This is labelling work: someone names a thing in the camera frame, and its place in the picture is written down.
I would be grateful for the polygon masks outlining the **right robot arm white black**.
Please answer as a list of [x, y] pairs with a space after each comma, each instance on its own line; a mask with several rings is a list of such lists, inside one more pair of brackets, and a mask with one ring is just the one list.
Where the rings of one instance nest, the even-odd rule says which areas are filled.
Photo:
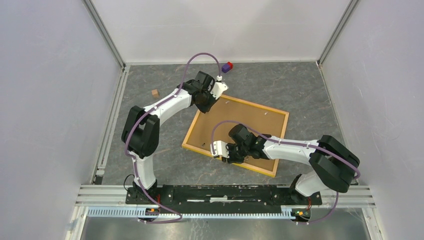
[[360, 160], [330, 135], [318, 140], [289, 140], [269, 134], [255, 135], [248, 127], [237, 124], [228, 133], [231, 143], [214, 141], [211, 153], [225, 163], [241, 164], [246, 157], [264, 160], [288, 160], [312, 167], [292, 182], [289, 199], [302, 204], [311, 195], [331, 189], [346, 193], [351, 182], [360, 176]]

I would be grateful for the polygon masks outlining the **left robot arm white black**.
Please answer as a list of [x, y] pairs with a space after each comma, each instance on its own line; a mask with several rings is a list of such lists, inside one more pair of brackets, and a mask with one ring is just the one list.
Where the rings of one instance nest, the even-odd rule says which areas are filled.
[[151, 204], [157, 198], [153, 154], [159, 145], [161, 125], [191, 106], [196, 106], [202, 113], [209, 112], [228, 88], [220, 76], [214, 79], [199, 71], [194, 79], [183, 82], [163, 99], [145, 107], [135, 105], [130, 109], [121, 140], [125, 144], [124, 153], [133, 162], [133, 187], [145, 204]]

